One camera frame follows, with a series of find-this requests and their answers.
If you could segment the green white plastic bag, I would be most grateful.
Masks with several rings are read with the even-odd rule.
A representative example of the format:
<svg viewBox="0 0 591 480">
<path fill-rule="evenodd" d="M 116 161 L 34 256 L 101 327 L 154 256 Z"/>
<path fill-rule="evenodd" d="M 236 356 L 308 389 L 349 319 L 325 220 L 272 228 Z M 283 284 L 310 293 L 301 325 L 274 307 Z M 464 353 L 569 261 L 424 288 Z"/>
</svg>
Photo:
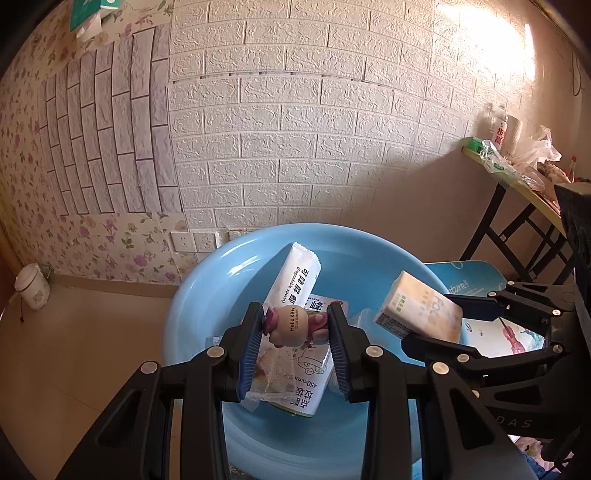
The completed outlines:
<svg viewBox="0 0 591 480">
<path fill-rule="evenodd" d="M 468 137 L 465 140 L 464 149 L 475 154 L 477 160 L 491 175 L 495 176 L 497 179 L 503 180 L 508 185 L 523 185 L 533 191 L 543 191 L 544 183 L 538 176 L 530 176 L 518 171 L 499 153 L 495 144 L 491 140 Z"/>
</svg>

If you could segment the clear snack bag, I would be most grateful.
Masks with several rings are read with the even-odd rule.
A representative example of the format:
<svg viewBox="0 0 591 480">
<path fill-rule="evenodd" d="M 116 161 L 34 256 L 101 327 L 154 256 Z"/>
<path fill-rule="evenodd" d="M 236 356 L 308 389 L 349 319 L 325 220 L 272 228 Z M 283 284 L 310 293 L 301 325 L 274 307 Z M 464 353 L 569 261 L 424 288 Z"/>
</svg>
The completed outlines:
<svg viewBox="0 0 591 480">
<path fill-rule="evenodd" d="M 294 380 L 297 365 L 297 348 L 277 348 L 263 335 L 256 358 L 256 369 L 249 392 L 242 405 L 249 412 L 256 411 L 263 403 L 294 414 L 297 386 Z"/>
</svg>

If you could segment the beige tissue pack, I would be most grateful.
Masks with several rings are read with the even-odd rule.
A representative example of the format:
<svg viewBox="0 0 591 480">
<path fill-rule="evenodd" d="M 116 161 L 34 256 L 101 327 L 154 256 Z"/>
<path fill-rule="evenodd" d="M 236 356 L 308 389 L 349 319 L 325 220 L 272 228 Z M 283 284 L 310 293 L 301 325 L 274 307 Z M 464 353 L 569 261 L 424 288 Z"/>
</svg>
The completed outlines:
<svg viewBox="0 0 591 480">
<path fill-rule="evenodd" d="M 444 294 L 403 271 L 377 313 L 375 323 L 405 338 L 411 333 L 459 343 L 462 308 Z"/>
</svg>

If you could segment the bread in plastic bag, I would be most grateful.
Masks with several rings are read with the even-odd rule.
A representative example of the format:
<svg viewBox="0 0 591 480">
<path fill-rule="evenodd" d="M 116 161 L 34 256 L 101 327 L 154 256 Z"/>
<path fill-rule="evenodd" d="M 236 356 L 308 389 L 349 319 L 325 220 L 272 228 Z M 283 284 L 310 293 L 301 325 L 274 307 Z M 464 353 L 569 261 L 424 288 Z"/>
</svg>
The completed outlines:
<svg viewBox="0 0 591 480">
<path fill-rule="evenodd" d="M 518 143 L 511 163 L 522 179 L 532 188 L 544 188 L 544 179 L 555 184 L 570 183 L 558 166 L 562 154 L 553 145 L 552 132 L 541 125 L 533 136 Z"/>
</svg>

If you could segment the white bottle red label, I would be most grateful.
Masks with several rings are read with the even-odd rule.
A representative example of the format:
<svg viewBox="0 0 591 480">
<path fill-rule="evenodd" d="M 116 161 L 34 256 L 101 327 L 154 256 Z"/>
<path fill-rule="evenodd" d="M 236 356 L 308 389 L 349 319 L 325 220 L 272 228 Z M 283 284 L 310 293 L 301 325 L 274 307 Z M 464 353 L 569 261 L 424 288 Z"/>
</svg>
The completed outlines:
<svg viewBox="0 0 591 480">
<path fill-rule="evenodd" d="M 508 129 L 508 114 L 505 104 L 500 104 L 491 117 L 491 140 L 498 152 L 501 152 Z"/>
</svg>

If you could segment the small white rice cooker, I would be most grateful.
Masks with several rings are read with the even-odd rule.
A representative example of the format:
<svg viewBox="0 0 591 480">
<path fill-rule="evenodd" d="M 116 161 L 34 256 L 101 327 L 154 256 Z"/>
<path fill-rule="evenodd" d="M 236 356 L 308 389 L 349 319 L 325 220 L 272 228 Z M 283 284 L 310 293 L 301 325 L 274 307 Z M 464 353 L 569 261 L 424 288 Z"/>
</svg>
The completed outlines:
<svg viewBox="0 0 591 480">
<path fill-rule="evenodd" d="M 18 273 L 15 291 L 32 310 L 43 308 L 50 297 L 50 285 L 37 263 L 24 266 Z"/>
</svg>

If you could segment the green wall tissue box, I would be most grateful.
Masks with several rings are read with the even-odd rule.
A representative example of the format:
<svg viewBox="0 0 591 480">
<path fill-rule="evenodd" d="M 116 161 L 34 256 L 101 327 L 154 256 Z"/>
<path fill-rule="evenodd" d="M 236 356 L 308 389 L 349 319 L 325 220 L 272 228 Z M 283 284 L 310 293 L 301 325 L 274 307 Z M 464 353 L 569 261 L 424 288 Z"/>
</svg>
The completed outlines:
<svg viewBox="0 0 591 480">
<path fill-rule="evenodd" d="M 103 20 L 121 9 L 120 0 L 74 0 L 70 14 L 70 31 L 86 42 L 102 32 Z"/>
</svg>

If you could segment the pink purple toy figure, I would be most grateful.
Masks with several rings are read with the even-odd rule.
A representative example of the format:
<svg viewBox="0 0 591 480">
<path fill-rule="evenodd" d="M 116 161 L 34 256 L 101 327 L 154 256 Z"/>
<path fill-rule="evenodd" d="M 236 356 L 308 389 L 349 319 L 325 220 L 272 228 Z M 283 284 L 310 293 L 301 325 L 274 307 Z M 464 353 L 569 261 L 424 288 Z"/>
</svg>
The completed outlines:
<svg viewBox="0 0 591 480">
<path fill-rule="evenodd" d="M 322 345 L 329 341 L 328 314 L 308 312 L 296 305 L 270 308 L 263 332 L 276 348 Z"/>
</svg>

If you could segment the green white bag roll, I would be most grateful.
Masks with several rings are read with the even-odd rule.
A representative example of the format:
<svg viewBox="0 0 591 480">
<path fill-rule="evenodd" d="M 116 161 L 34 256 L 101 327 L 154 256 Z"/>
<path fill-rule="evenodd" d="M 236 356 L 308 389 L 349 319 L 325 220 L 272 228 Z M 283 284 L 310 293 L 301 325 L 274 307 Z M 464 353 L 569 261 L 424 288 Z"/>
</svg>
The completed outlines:
<svg viewBox="0 0 591 480">
<path fill-rule="evenodd" d="M 290 414 L 314 417 L 334 368 L 329 345 L 303 345 L 277 349 L 276 352 L 281 353 L 280 360 L 283 361 L 280 367 L 283 398 L 270 404 Z"/>
</svg>

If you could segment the light blue plastic basin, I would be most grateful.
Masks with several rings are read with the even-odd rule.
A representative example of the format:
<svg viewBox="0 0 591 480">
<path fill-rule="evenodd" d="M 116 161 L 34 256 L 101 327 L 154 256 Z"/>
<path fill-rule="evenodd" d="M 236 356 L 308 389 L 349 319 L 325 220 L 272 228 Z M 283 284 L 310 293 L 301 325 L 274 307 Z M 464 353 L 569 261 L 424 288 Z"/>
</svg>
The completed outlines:
<svg viewBox="0 0 591 480">
<path fill-rule="evenodd" d="M 370 341 L 400 354 L 400 340 L 372 317 L 401 273 L 444 290 L 424 263 L 399 246 L 325 224 L 246 234 L 194 268 L 165 324 L 167 364 L 216 344 L 250 303 L 263 306 L 252 385 L 242 403 L 222 408 L 233 467 L 257 479 L 360 477 L 368 407 L 329 388 L 334 363 L 325 311 L 339 303 Z"/>
</svg>

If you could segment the white wall socket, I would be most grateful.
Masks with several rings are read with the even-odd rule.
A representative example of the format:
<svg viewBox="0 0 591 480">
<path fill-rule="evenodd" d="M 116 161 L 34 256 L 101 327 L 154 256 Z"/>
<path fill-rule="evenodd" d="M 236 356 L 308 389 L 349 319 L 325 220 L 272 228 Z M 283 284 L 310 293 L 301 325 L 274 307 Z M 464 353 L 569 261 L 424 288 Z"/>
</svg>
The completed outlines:
<svg viewBox="0 0 591 480">
<path fill-rule="evenodd" d="M 195 246 L 194 237 L 191 232 L 172 231 L 170 238 L 176 253 L 195 253 L 197 251 L 197 246 Z"/>
</svg>

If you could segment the yellow-edged folding table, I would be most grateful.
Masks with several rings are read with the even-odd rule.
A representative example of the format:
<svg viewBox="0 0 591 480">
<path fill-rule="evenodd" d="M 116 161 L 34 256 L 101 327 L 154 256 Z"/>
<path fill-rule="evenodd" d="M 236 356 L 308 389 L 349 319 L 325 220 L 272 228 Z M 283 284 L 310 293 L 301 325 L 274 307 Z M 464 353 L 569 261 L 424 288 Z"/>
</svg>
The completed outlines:
<svg viewBox="0 0 591 480">
<path fill-rule="evenodd" d="M 563 263 L 563 268 L 554 283 L 557 285 L 564 284 L 574 272 L 575 261 L 573 254 L 567 256 L 563 252 L 567 239 L 557 210 L 526 184 L 511 184 L 505 172 L 490 172 L 486 168 L 484 160 L 467 146 L 464 146 L 461 152 L 481 165 L 495 180 L 496 187 L 485 213 L 460 260 L 472 260 L 481 243 L 488 239 L 509 263 L 520 281 L 533 282 L 538 280 L 546 268 L 554 260 L 558 259 Z M 526 206 L 498 233 L 493 227 L 493 221 L 510 190 L 517 192 L 526 201 Z M 527 225 L 540 237 L 540 243 L 527 264 L 523 264 L 508 244 L 509 240 L 524 225 Z"/>
</svg>

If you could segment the white long spoon packet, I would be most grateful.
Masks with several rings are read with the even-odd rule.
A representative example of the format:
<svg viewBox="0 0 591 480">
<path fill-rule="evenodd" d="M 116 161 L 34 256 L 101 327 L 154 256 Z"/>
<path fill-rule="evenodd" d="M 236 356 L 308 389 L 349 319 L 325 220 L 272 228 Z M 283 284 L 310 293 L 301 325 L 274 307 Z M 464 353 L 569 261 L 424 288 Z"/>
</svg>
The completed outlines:
<svg viewBox="0 0 591 480">
<path fill-rule="evenodd" d="M 283 262 L 263 302 L 263 313 L 284 306 L 304 307 L 322 270 L 318 256 L 300 243 L 290 245 Z"/>
</svg>

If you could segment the stack of paper cups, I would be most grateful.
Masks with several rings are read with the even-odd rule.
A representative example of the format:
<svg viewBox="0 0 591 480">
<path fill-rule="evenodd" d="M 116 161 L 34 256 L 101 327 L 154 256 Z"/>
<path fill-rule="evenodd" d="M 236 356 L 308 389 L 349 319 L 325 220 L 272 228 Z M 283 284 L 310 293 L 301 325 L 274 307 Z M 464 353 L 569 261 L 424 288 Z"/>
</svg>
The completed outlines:
<svg viewBox="0 0 591 480">
<path fill-rule="evenodd" d="M 503 157 L 509 157 L 515 154 L 522 130 L 523 122 L 519 118 L 509 115 L 507 117 L 507 129 L 501 150 L 501 155 Z"/>
</svg>

